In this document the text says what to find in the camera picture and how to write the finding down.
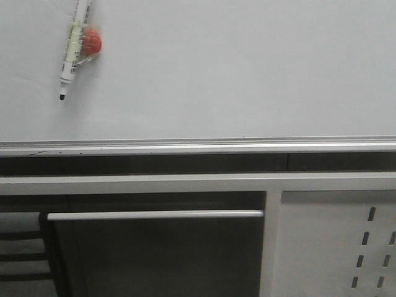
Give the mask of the white whiteboard with aluminium frame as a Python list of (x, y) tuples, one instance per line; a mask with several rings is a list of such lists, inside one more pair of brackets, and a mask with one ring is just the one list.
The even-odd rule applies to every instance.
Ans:
[(394, 1), (1, 2), (1, 156), (395, 150)]

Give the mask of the white metal stand frame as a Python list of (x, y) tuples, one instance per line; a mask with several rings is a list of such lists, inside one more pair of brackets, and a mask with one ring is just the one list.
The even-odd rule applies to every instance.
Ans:
[(290, 191), (394, 191), (395, 173), (262, 173), (155, 176), (11, 177), (3, 195), (258, 191), (265, 194), (264, 250), (259, 294), (274, 296), (282, 194)]

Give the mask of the white perforated metal panel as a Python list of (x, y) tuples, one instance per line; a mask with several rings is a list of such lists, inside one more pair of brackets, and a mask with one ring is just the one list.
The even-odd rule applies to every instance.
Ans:
[(394, 296), (395, 192), (284, 192), (273, 295)]

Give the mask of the white whiteboard marker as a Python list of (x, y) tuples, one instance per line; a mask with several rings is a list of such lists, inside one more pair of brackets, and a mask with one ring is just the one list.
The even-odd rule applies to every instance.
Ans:
[(67, 33), (67, 43), (64, 50), (63, 64), (60, 75), (59, 99), (63, 101), (71, 83), (74, 81), (77, 66), (80, 62), (84, 29), (88, 25), (92, 8), (91, 0), (76, 1), (74, 16)]

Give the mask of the red round magnet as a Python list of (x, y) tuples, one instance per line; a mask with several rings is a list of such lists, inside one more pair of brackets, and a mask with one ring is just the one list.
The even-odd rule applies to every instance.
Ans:
[(101, 51), (101, 35), (92, 27), (84, 29), (81, 54), (85, 58), (96, 56)]

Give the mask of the dark grey panel white-edged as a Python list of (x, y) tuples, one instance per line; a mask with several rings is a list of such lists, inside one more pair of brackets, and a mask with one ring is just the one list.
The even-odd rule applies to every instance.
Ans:
[(257, 296), (261, 210), (47, 217), (73, 296)]

